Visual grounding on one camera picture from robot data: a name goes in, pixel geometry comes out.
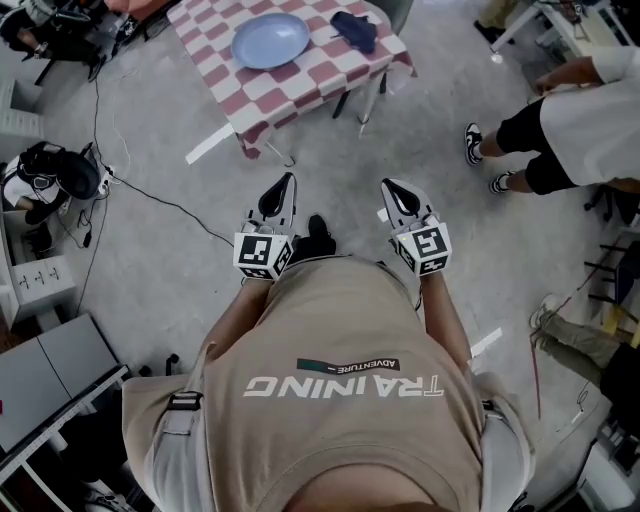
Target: drawer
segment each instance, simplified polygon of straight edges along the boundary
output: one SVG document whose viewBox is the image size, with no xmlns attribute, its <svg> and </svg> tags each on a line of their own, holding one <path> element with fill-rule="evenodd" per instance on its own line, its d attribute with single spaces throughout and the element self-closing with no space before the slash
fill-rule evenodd
<svg viewBox="0 0 640 512">
<path fill-rule="evenodd" d="M 49 286 L 53 292 L 61 292 L 75 286 L 71 271 L 64 256 L 55 256 L 41 260 L 47 270 Z"/>
<path fill-rule="evenodd" d="M 52 292 L 49 273 L 42 261 L 30 261 L 13 267 L 16 295 L 20 304 L 38 300 Z"/>
</svg>

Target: gray floor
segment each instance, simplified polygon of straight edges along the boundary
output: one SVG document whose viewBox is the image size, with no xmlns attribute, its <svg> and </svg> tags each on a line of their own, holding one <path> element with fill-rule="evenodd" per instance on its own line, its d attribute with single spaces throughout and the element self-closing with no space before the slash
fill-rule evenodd
<svg viewBox="0 0 640 512">
<path fill-rule="evenodd" d="M 386 243 L 388 226 L 376 216 L 382 207 L 378 185 L 395 176 L 428 191 L 449 226 L 454 252 L 445 275 L 472 343 L 502 329 L 475 364 L 498 372 L 519 395 L 539 449 L 531 501 L 541 504 L 573 478 L 608 403 L 589 386 L 585 416 L 571 424 L 584 381 L 538 355 L 538 419 L 527 320 L 547 293 L 567 297 L 576 289 L 586 275 L 582 261 L 596 257 L 597 243 L 615 238 L 615 229 L 583 211 L 585 189 L 549 197 L 491 196 L 486 180 L 499 170 L 518 169 L 526 155 L 467 167 L 465 125 L 477 121 L 490 130 L 522 108 L 531 92 L 521 66 L 541 57 L 530 40 L 519 38 L 506 48 L 504 61 L 495 62 L 471 26 L 482 5 L 416 1 L 402 39 L 419 78 L 392 77 L 390 94 L 380 98 L 362 133 L 355 118 L 362 98 L 354 96 L 340 119 L 331 119 L 334 104 L 325 105 L 281 130 L 275 142 L 298 160 L 293 170 L 300 232 L 310 214 L 322 213 L 343 252 L 385 260 L 414 293 L 415 282 Z M 85 73 L 61 63 L 45 82 L 48 136 L 70 149 L 92 140 L 96 90 Z M 185 155 L 226 119 L 172 28 L 146 44 L 136 41 L 109 63 L 99 90 L 97 136 L 105 163 L 226 236 L 285 171 L 273 154 L 247 160 L 234 137 L 186 164 Z M 94 243 L 104 204 L 96 210 Z M 83 283 L 92 250 L 78 250 L 70 240 L 62 245 Z M 82 308 L 122 362 L 134 369 L 150 364 L 160 372 L 176 352 L 186 370 L 239 284 L 226 244 L 180 212 L 124 185 L 113 187 Z M 565 309 L 569 319 L 593 316 L 585 291 Z"/>
</svg>

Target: white tape mark on floor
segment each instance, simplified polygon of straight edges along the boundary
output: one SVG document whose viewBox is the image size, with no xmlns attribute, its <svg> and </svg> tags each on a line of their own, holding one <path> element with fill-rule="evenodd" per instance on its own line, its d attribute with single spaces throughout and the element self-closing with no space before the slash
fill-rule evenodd
<svg viewBox="0 0 640 512">
<path fill-rule="evenodd" d="M 498 327 L 495 331 L 485 336 L 478 343 L 476 343 L 473 347 L 471 347 L 471 356 L 478 357 L 482 354 L 489 345 L 491 345 L 494 341 L 500 339 L 502 337 L 502 328 Z"/>
<path fill-rule="evenodd" d="M 220 144 L 224 139 L 226 139 L 232 133 L 233 133 L 233 128 L 231 128 L 231 124 L 230 123 L 225 124 L 216 133 L 211 135 L 211 137 L 203 140 L 200 144 L 198 144 L 195 147 L 195 149 L 185 157 L 187 159 L 187 163 L 191 165 L 192 163 L 197 161 L 202 155 L 204 155 L 208 151 L 211 151 L 214 147 Z"/>
</svg>

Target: navy fabric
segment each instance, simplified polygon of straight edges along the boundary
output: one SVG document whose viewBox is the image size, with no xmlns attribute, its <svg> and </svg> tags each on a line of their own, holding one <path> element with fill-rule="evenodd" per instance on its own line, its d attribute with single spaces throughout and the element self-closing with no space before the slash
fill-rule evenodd
<svg viewBox="0 0 640 512">
<path fill-rule="evenodd" d="M 331 18 L 331 25 L 355 49 L 362 53 L 373 53 L 376 50 L 378 31 L 367 20 L 367 16 L 358 18 L 349 12 L 340 11 Z"/>
</svg>

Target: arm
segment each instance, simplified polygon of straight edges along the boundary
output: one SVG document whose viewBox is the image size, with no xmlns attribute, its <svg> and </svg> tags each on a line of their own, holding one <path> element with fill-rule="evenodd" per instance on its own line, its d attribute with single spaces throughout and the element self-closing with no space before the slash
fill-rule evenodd
<svg viewBox="0 0 640 512">
<path fill-rule="evenodd" d="M 249 279 L 240 289 L 236 298 L 212 327 L 204 339 L 202 349 L 207 349 L 207 360 L 213 361 L 222 356 L 242 336 L 253 329 L 264 312 L 271 281 Z"/>
<path fill-rule="evenodd" d="M 629 192 L 630 194 L 640 194 L 640 181 L 633 178 L 614 178 L 607 182 L 607 185 L 616 190 L 622 192 Z"/>
<path fill-rule="evenodd" d="M 582 84 L 598 84 L 604 82 L 598 75 L 591 57 L 579 57 L 572 61 L 566 62 L 562 66 L 554 69 L 551 73 L 540 77 L 536 81 L 536 90 L 538 94 L 555 89 L 559 85 L 582 85 Z"/>
<path fill-rule="evenodd" d="M 422 276 L 420 283 L 427 334 L 442 345 L 458 368 L 466 371 L 471 360 L 471 347 L 442 272 Z"/>
</svg>

